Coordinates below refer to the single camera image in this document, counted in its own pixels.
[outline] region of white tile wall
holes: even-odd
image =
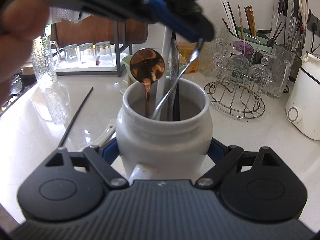
[[[227,0],[232,8],[236,24],[239,26],[239,13],[238,4],[241,7],[242,20],[244,27],[247,27],[247,21],[244,13],[244,6],[252,5],[256,27],[257,29],[270,29],[273,14],[276,12],[279,0]],[[216,29],[225,29],[225,25],[221,18],[224,18],[224,14],[221,8],[220,0],[198,0],[197,1],[203,8],[204,14],[213,22]],[[320,0],[310,0],[310,8],[312,13],[320,18]],[[288,15],[291,12],[291,4],[289,4]],[[289,25],[290,17],[287,17],[287,27]],[[153,48],[159,52],[162,48],[162,41],[164,35],[164,27],[160,24],[149,25],[148,39],[144,44],[135,44],[134,48]],[[277,39],[278,44],[283,43],[284,32]],[[311,49],[312,33],[307,31],[305,49]],[[317,46],[318,38],[315,38],[315,46]]]

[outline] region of finger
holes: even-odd
[[[11,34],[0,37],[0,83],[22,67],[31,54],[31,48],[32,41],[20,40]]]
[[[9,81],[0,83],[0,107],[6,102],[10,95],[10,84]]]
[[[49,17],[44,0],[15,0],[3,12],[3,27],[15,36],[33,40],[38,37]]]

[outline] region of appliance knob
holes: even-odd
[[[287,116],[290,122],[298,123],[301,121],[302,111],[299,107],[293,106],[293,107],[290,107]]]

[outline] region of countertop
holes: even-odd
[[[202,87],[207,83],[200,73],[183,78]],[[19,223],[25,221],[16,200],[17,190],[28,175],[57,147],[90,88],[92,94],[79,114],[65,144],[69,151],[91,145],[116,118],[122,104],[123,78],[112,76],[58,77],[48,93],[37,85],[26,92],[0,118],[0,203]],[[264,96],[266,112],[257,119],[229,117],[213,106],[210,113],[213,137],[225,145],[239,145],[248,151],[270,146],[300,178],[308,190],[308,201],[300,220],[311,230],[320,230],[320,141],[314,141],[291,124],[285,103],[289,94],[279,100]],[[200,174],[214,163],[206,157]],[[121,159],[113,167],[125,175]]]

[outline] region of brown cutting board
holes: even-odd
[[[119,26],[119,42],[122,43],[122,24]],[[56,24],[58,38],[55,32],[51,31],[51,40],[58,40],[59,47],[70,44],[83,44],[92,42],[93,44],[100,41],[115,41],[114,21],[99,16],[89,16],[86,19],[73,23],[62,20]],[[141,23],[133,19],[126,21],[126,43],[141,44],[147,40],[148,24]]]

